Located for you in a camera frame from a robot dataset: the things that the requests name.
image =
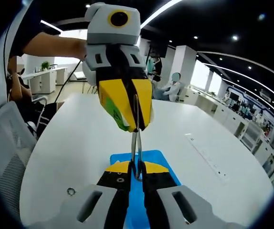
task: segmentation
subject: green label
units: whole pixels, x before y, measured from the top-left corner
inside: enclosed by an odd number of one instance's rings
[[[118,127],[124,131],[128,131],[128,126],[125,126],[122,120],[122,115],[110,98],[106,98],[106,111],[114,118]]]

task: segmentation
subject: small screw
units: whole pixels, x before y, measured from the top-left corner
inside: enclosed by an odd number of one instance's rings
[[[76,193],[75,189],[73,187],[69,187],[67,189],[67,194],[70,196],[73,196]]]
[[[124,182],[124,179],[123,178],[118,178],[117,182],[122,183],[122,182]]]

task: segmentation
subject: black ceiling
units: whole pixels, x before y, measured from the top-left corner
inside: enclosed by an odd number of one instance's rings
[[[91,0],[38,0],[42,19],[51,24],[82,18]],[[108,4],[137,8],[141,23],[169,0],[104,0]],[[61,30],[87,28],[88,23],[58,25]],[[196,51],[221,52],[258,62],[274,70],[274,1],[268,0],[183,0],[169,8],[142,30],[149,40],[172,45],[187,45]],[[238,35],[238,41],[232,36]],[[260,81],[274,91],[274,74],[270,71],[227,56],[206,54],[217,65],[243,73]],[[209,63],[201,55],[200,61]],[[259,94],[259,84],[225,71],[237,84]]]

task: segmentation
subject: blue mat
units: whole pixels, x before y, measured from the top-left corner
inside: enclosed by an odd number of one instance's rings
[[[177,185],[181,185],[173,170],[167,163],[167,160],[159,150],[143,151],[142,159],[144,161],[156,163],[169,169]],[[110,164],[113,165],[116,161],[130,161],[131,153],[128,154],[113,154],[110,157]],[[138,156],[135,156],[137,168]],[[137,181],[132,173],[131,191],[129,193],[129,207],[126,215],[126,226],[128,229],[149,229],[147,212],[144,207],[144,193],[142,192],[142,182]]]

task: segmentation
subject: round white table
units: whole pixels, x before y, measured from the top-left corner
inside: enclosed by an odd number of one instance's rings
[[[272,184],[250,151],[196,106],[153,100],[154,121],[141,133],[143,150],[160,150],[183,185],[211,203],[227,222],[248,226],[273,193]],[[223,183],[187,136],[209,150],[228,181]],[[21,185],[25,225],[56,216],[67,189],[96,184],[109,157],[129,153],[132,134],[120,130],[97,95],[73,94],[35,146]]]

